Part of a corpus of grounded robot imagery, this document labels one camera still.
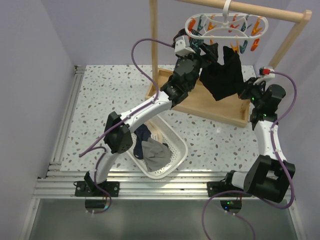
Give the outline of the black underwear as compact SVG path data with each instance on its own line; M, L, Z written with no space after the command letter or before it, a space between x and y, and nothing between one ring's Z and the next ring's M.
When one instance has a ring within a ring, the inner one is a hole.
M245 84L240 56L232 48L223 47L224 64L213 62L204 67L199 80L216 101L239 94Z

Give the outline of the navy underwear with beige band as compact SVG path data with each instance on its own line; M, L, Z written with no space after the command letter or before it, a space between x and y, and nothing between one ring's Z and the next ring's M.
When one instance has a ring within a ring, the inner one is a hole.
M160 140L160 134L158 133L158 129L150 121L147 121L146 123L140 125L134 131L134 134L136 136L136 142L133 148L133 155L138 160L142 160L144 158L142 145L143 142L149 142L152 146L162 144L165 150L169 150L168 145L164 143L162 140Z

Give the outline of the grey underwear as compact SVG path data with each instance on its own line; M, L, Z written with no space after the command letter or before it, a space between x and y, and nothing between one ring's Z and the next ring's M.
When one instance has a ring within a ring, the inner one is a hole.
M165 150L162 144L153 145L150 142L142 143L143 161L148 172L155 172L171 162L172 152Z

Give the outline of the navy striped underwear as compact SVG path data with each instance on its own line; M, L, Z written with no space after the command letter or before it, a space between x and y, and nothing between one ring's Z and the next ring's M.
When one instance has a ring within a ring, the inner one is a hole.
M189 44L190 44L190 47L195 51L195 54L200 54L201 50L200 50L200 45L203 43L203 40L201 39L195 39L195 38L192 38L192 37L188 37L189 39ZM175 41L172 41L172 47L174 48L175 50Z

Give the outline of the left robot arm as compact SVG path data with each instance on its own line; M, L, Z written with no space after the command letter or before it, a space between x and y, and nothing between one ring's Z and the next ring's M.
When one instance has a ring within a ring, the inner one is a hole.
M77 197L111 198L114 182L107 177L115 160L133 145L132 133L144 122L159 113L180 104L189 96L196 85L202 68L218 60L218 44L206 44L194 31L179 32L171 45L178 60L167 82L156 87L155 94L140 105L117 114L111 112L104 133L80 157L93 150L102 150L95 168L88 171L84 181L76 184Z

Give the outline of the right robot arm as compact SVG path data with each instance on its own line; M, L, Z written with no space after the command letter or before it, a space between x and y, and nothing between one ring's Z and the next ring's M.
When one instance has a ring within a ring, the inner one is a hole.
M266 86L266 81L251 77L238 92L242 100L250 100L254 108L250 116L252 130L258 144L258 157L247 173L230 171L223 183L223 192L235 196L240 190L249 195L273 203L280 203L296 172L282 151L276 113L279 103L286 96L285 89L278 84Z

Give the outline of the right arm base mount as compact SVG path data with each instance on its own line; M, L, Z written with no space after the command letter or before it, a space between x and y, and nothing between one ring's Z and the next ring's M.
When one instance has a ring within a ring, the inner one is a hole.
M227 191L243 191L242 189L235 187L231 184L226 183L225 181L209 181L206 183L208 197L213 195L220 194ZM220 200L220 206L224 211L231 213L239 213L242 209L242 194L229 192L221 194L220 198L227 198L227 200Z

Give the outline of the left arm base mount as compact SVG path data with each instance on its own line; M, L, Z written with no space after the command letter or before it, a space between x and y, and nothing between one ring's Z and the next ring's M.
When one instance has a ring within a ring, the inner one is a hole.
M120 183L118 181L105 181L98 184L88 186L85 181L75 181L76 197L85 197L85 209L94 214L106 212L112 203L112 198L117 198L120 191Z

